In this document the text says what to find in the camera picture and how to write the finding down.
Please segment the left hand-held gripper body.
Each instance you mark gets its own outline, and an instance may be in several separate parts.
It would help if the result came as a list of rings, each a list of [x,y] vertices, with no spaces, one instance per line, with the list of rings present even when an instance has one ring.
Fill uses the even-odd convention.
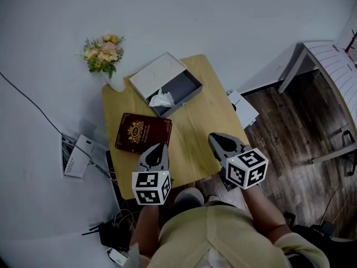
[[[150,169],[132,172],[132,191],[139,205],[163,205],[171,190],[169,169],[160,169],[160,164]]]

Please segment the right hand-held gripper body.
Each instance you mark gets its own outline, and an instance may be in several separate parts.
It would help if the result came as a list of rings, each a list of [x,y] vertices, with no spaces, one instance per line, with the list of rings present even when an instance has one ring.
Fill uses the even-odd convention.
[[[224,164],[225,179],[246,190],[265,179],[268,159],[259,149],[254,148],[226,158]]]

